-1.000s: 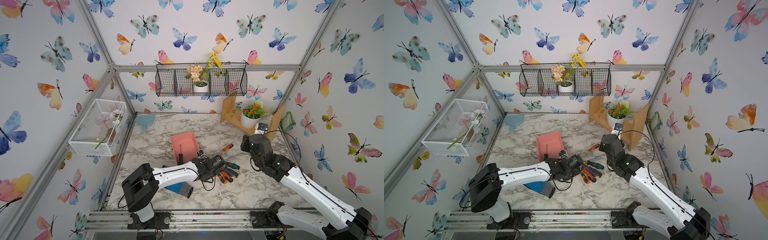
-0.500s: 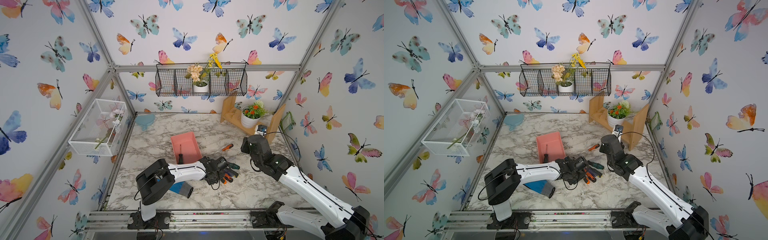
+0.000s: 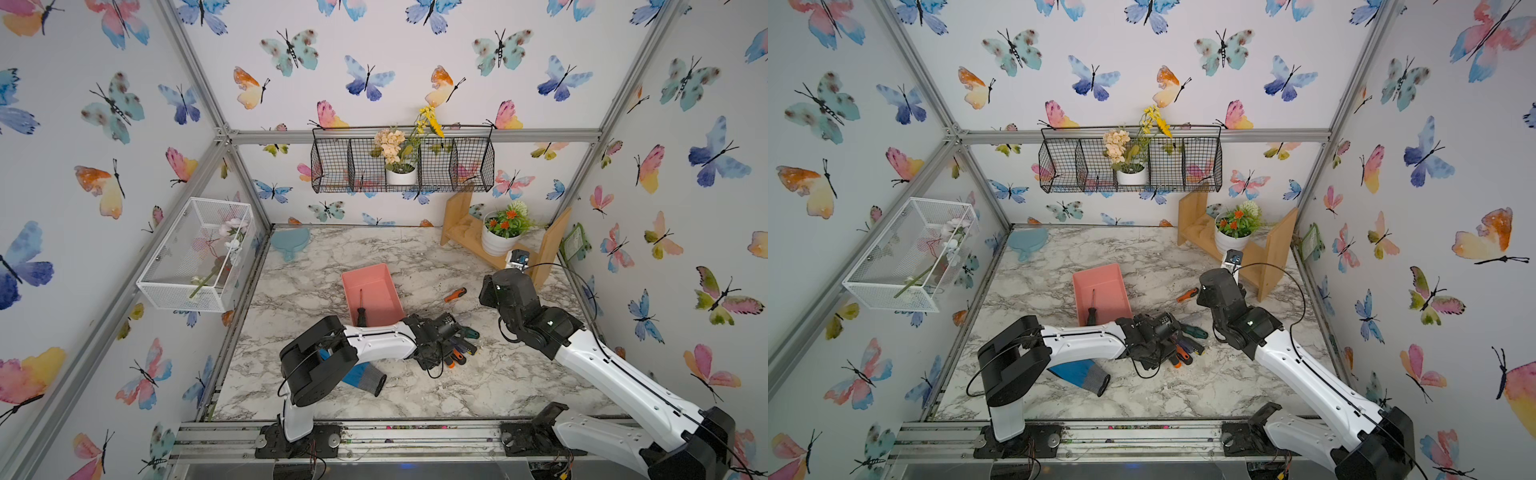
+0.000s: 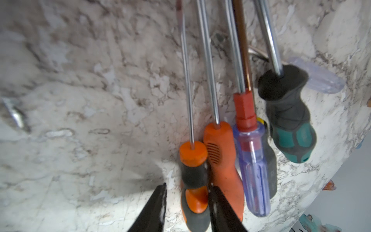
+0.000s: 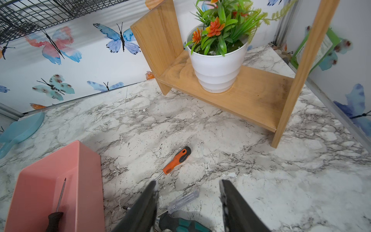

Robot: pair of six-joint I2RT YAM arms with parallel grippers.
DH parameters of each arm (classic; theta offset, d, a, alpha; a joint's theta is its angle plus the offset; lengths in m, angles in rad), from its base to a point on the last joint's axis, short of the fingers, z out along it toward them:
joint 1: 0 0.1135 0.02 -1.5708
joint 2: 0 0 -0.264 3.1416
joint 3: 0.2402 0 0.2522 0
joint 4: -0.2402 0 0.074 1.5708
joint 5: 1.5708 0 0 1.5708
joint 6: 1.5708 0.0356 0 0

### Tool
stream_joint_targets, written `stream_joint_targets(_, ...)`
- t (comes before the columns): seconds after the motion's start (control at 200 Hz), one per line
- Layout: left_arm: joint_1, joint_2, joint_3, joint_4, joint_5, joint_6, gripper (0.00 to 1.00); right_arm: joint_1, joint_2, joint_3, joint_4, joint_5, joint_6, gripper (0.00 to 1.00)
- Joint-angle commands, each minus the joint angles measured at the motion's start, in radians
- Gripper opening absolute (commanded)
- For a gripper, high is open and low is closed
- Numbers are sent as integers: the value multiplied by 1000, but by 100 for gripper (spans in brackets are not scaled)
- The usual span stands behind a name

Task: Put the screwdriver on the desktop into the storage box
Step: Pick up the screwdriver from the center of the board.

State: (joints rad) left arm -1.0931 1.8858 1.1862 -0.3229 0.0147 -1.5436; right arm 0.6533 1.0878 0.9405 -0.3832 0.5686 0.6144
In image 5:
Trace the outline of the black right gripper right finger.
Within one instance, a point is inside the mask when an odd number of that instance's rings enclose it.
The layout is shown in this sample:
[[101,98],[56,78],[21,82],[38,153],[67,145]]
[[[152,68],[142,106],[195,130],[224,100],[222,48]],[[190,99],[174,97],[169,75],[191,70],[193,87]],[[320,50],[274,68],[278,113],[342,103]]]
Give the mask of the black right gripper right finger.
[[220,180],[219,187],[226,232],[268,232],[270,230],[229,180]]

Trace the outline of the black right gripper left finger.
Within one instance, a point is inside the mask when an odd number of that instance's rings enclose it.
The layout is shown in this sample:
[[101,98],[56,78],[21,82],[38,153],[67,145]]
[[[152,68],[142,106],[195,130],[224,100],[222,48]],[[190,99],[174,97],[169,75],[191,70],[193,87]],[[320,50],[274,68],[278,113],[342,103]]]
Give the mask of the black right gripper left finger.
[[158,184],[151,181],[112,232],[152,232],[157,218]]

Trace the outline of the green black screwdriver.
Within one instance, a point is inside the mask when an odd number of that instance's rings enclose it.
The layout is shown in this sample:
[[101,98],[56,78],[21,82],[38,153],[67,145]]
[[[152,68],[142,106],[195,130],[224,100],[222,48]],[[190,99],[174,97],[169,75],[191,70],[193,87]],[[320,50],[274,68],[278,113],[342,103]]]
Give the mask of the green black screwdriver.
[[172,232],[211,232],[212,230],[195,220],[187,220],[181,217],[172,217],[169,213],[159,218],[159,228]]

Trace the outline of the clear handled screwdriver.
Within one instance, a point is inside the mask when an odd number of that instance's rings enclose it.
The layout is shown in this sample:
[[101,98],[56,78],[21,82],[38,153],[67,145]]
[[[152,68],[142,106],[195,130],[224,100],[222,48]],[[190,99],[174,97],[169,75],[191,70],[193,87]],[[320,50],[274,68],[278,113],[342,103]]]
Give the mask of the clear handled screwdriver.
[[170,202],[167,206],[167,210],[160,213],[157,217],[161,217],[162,215],[169,213],[170,215],[180,209],[184,208],[194,200],[196,200],[200,196],[200,191],[195,189],[193,192],[188,193],[184,196],[179,196],[172,202]]

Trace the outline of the orange black screwdriver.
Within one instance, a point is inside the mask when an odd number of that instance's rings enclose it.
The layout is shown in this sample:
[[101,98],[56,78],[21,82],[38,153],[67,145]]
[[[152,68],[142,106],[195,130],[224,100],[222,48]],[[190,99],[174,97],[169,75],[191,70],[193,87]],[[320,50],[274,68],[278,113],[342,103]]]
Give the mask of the orange black screwdriver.
[[168,175],[172,170],[185,162],[191,154],[191,148],[186,146],[180,152],[178,152],[174,158],[163,168],[162,173],[155,180],[159,180],[163,175]]

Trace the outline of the black handled screwdriver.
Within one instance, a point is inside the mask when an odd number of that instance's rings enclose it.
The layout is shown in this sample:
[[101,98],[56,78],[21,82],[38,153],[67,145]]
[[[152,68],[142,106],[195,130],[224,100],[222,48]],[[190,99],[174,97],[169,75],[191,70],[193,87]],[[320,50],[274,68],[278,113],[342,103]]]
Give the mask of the black handled screwdriver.
[[66,180],[67,179],[65,178],[63,182],[63,186],[60,192],[56,211],[54,213],[51,213],[48,216],[48,226],[45,230],[46,232],[58,232],[59,231],[59,222],[62,219],[63,214],[64,214],[63,212],[60,211],[60,205],[61,205],[61,201],[63,198],[64,190],[65,190]]

